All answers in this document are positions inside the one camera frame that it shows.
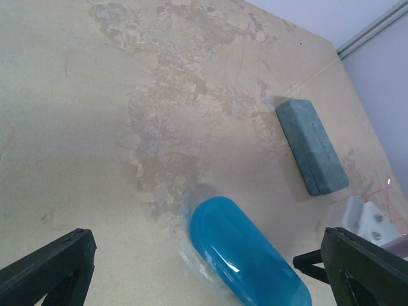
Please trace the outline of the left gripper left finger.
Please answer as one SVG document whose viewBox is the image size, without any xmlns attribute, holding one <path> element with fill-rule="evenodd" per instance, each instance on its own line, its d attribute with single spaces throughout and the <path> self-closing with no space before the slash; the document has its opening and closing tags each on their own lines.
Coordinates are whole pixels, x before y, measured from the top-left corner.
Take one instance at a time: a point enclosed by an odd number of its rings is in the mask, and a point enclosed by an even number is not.
<svg viewBox="0 0 408 306">
<path fill-rule="evenodd" d="M 94 272 L 96 243 L 75 229 L 1 269 L 1 305 L 83 305 Z"/>
</svg>

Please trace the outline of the blue hard glasses case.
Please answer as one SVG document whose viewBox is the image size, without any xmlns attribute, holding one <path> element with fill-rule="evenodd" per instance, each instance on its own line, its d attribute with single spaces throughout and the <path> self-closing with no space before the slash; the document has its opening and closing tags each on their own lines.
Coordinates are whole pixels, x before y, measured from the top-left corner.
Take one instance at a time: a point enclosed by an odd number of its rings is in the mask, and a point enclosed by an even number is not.
<svg viewBox="0 0 408 306">
<path fill-rule="evenodd" d="M 312 305 L 304 282 L 231 199 L 199 204 L 189 232 L 194 248 L 244 305 Z"/>
</svg>

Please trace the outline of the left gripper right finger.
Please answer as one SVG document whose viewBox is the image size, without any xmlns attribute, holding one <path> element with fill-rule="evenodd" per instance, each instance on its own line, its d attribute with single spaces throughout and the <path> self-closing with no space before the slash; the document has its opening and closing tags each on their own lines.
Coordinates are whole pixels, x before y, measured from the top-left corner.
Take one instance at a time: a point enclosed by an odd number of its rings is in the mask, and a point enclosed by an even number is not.
<svg viewBox="0 0 408 306">
<path fill-rule="evenodd" d="M 407 305 L 407 261 L 349 232 L 326 228 L 321 257 L 337 305 Z"/>
</svg>

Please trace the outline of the grey-blue teal-lined glasses case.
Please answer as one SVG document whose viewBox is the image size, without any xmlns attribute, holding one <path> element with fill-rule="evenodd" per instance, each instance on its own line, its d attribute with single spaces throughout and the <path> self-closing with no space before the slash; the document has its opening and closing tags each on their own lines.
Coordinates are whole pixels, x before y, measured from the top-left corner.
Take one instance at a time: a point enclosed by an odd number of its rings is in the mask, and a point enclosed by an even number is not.
<svg viewBox="0 0 408 306">
<path fill-rule="evenodd" d="M 348 177 L 313 104 L 290 99 L 275 111 L 309 194 L 346 188 Z"/>
</svg>

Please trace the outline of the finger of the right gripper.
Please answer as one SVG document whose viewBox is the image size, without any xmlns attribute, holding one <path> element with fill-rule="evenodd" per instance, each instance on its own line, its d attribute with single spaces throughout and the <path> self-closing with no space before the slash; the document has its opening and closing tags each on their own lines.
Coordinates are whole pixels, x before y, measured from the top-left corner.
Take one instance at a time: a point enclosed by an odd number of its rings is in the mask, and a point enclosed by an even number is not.
<svg viewBox="0 0 408 306">
<path fill-rule="evenodd" d="M 317 266 L 317 264 L 321 264 L 322 262 L 323 260 L 320 250 L 301 254 L 293 258 L 293 266 L 297 270 L 301 271 L 301 273 L 325 284 L 329 284 L 330 282 L 328 280 L 326 270 L 320 266 Z"/>
</svg>

